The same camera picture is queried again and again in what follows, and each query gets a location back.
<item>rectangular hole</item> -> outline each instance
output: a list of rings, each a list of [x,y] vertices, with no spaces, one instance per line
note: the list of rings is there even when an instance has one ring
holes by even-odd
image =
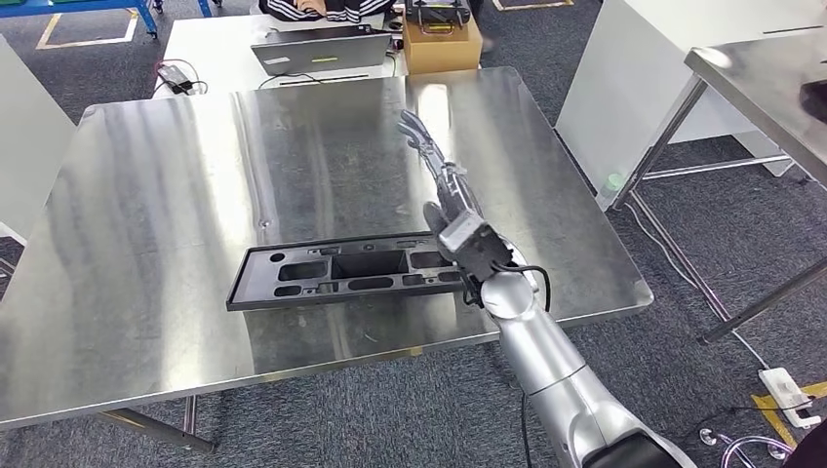
[[[346,253],[335,255],[331,261],[332,280],[403,273],[408,273],[405,251]]]
[[[319,294],[338,293],[338,283],[319,283],[316,291]]]
[[[456,271],[443,271],[439,275],[437,275],[440,281],[446,283],[452,283],[454,281],[459,281],[459,273]]]
[[[451,266],[439,252],[414,252],[411,253],[411,266],[413,268],[439,268]]]
[[[307,280],[321,278],[328,273],[328,265],[324,261],[308,261],[285,265],[279,270],[279,281]]]
[[[347,284],[347,287],[353,291],[360,290],[381,290],[393,286],[393,278],[378,277],[378,278],[363,278],[361,280],[353,280]]]
[[[276,297],[284,297],[286,295],[297,295],[301,293],[301,286],[283,286],[281,288],[276,288],[276,291],[273,293]]]
[[[424,285],[425,279],[422,275],[405,275],[402,277],[402,284],[405,286]]]

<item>cardboard box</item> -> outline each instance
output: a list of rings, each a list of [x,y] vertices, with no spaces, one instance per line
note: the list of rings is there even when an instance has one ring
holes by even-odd
[[[408,73],[475,70],[480,64],[483,36],[472,18],[462,29],[451,34],[423,34],[415,22],[405,21],[405,60]]]

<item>white desk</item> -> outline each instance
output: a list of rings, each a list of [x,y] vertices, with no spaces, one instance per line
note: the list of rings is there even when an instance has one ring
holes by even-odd
[[[364,22],[381,29],[382,15],[368,17]],[[208,83],[208,93],[255,90],[269,76],[264,72],[250,46],[264,42],[267,32],[274,28],[289,31],[336,26],[342,26],[342,23],[324,19],[312,22],[285,22],[269,15],[179,19],[173,24],[164,59],[184,59],[192,63],[201,81]],[[407,74],[404,55],[397,54],[396,60],[396,75]],[[192,70],[187,69],[184,64],[177,65],[191,77]],[[310,75],[322,80],[354,75],[367,75],[361,78],[389,77],[394,76],[394,63],[392,58],[387,58],[382,65],[320,71]],[[272,88],[301,80],[300,77],[285,76],[270,81],[265,87]],[[156,81],[155,86],[160,84],[160,80]],[[174,96],[173,92],[168,87],[162,87],[153,98],[170,96]]]
[[[790,29],[824,19],[821,0],[606,0],[556,129],[595,188],[612,174],[625,182],[689,93],[692,47],[801,34]],[[757,157],[783,154],[711,88],[671,142],[723,135]],[[612,200],[598,197],[603,209]]]

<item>black plastic tray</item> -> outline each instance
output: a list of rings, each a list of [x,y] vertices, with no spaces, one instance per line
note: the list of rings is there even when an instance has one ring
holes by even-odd
[[[341,302],[369,294],[462,291],[430,232],[248,249],[227,310]]]

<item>power cord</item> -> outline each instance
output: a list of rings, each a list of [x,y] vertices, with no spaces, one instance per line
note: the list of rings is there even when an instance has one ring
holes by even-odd
[[[210,85],[208,85],[206,81],[196,80],[196,81],[190,81],[190,83],[192,83],[193,85],[195,85],[195,84],[203,85],[201,87],[201,93],[198,93],[199,95],[205,95],[207,93],[207,90],[210,88]],[[155,95],[155,93],[158,93],[158,90],[160,90],[164,86],[169,86],[170,88],[172,88],[172,87],[177,86],[177,85],[175,83],[171,82],[171,81],[161,80],[161,84],[158,85],[155,88],[155,91],[153,91],[152,94]],[[183,93],[187,96],[195,96],[195,95],[191,95],[189,93],[189,91],[184,91]]]
[[[700,427],[700,426],[701,426],[703,423],[708,422],[708,421],[711,421],[711,420],[716,419],[716,418],[718,418],[718,417],[721,417],[721,416],[723,416],[723,415],[725,415],[725,414],[728,414],[728,415],[730,415],[730,416],[733,416],[733,415],[736,415],[737,413],[739,413],[739,412],[741,412],[741,411],[761,411],[761,412],[763,412],[763,411],[786,411],[786,410],[797,410],[798,408],[805,407],[805,406],[809,405],[810,403],[812,403],[812,402],[814,402],[814,401],[816,401],[816,400],[820,400],[820,399],[822,399],[822,398],[824,398],[824,397],[814,397],[814,396],[810,395],[810,396],[809,396],[809,400],[808,400],[808,401],[803,402],[803,403],[799,403],[799,404],[794,405],[794,406],[792,406],[792,407],[785,407],[785,408],[729,407],[729,408],[726,408],[726,409],[721,409],[720,411],[714,412],[714,413],[712,413],[712,414],[710,414],[710,415],[708,415],[708,416],[704,417],[703,419],[699,420],[698,422],[694,423],[694,424],[692,425],[692,428],[691,428],[691,429],[689,429],[689,430],[688,430],[688,431],[687,431],[687,432],[686,432],[686,433],[685,433],[685,434],[681,437],[681,441],[685,441],[685,440],[687,439],[687,437],[691,436],[692,434],[696,434],[696,433],[697,433],[697,431],[701,429],[701,427]]]
[[[393,59],[393,72],[390,74],[390,76],[396,76],[396,54],[393,52],[386,52],[385,56]]]
[[[258,85],[258,88],[262,89],[264,87],[264,85],[266,85],[267,83],[275,80],[276,78],[284,78],[285,76],[290,76],[290,77],[293,77],[293,78],[299,78],[301,76],[305,76],[307,78],[310,78],[312,81],[315,81],[316,83],[324,83],[325,82],[325,80],[320,80],[318,78],[314,78],[313,76],[308,75],[307,73],[280,73],[278,75],[271,76],[271,77],[267,78],[266,80],[262,81],[261,84]]]
[[[524,273],[526,271],[539,272],[539,274],[543,276],[543,283],[545,283],[545,311],[548,312],[551,310],[551,280],[549,280],[548,272],[545,271],[543,267],[537,265],[506,266],[493,261],[492,268],[496,271],[507,271],[510,273]]]
[[[629,205],[628,203],[624,203],[623,206],[625,206],[626,208],[629,209],[630,212],[632,212],[632,216],[635,218],[635,222],[638,223],[638,227],[641,228],[641,231],[643,231],[644,234],[646,234],[646,236],[649,237],[652,242],[656,243],[657,246],[660,247],[660,249],[663,251],[663,256],[665,256],[666,261],[668,261],[669,264],[672,265],[672,269],[675,270],[675,273],[678,273],[678,275],[680,275],[681,278],[683,278],[684,281],[686,281],[690,286],[692,286],[696,290],[699,290],[699,287],[695,283],[695,281],[690,279],[689,276],[687,276],[687,274],[684,273],[684,271],[681,268],[678,268],[678,265],[675,264],[675,261],[672,259],[672,255],[669,254],[669,252],[666,250],[666,247],[664,247],[663,244],[661,244],[660,241],[658,241],[654,237],[654,235],[652,235],[646,229],[646,227],[644,227],[644,224],[641,222],[641,219],[638,217],[638,212],[634,208],[632,208],[632,206]],[[747,340],[744,339],[744,337],[741,336],[741,334],[737,330],[733,330],[731,333],[732,333],[732,336],[734,336],[735,339],[740,341],[741,344],[743,344],[744,347],[747,348],[747,351],[749,351],[755,357],[755,359],[757,359],[758,362],[761,363],[761,366],[764,367],[764,369],[770,369],[769,364],[767,363],[767,361],[765,361],[765,359],[760,354],[758,354],[758,351],[756,351],[755,348],[753,348],[752,345],[749,344],[747,342]]]
[[[526,428],[526,403],[528,400],[529,396],[526,395],[526,392],[523,392],[523,400],[520,404],[520,427],[523,430],[523,449],[526,450],[526,466],[532,468],[532,451],[529,448],[529,430]]]

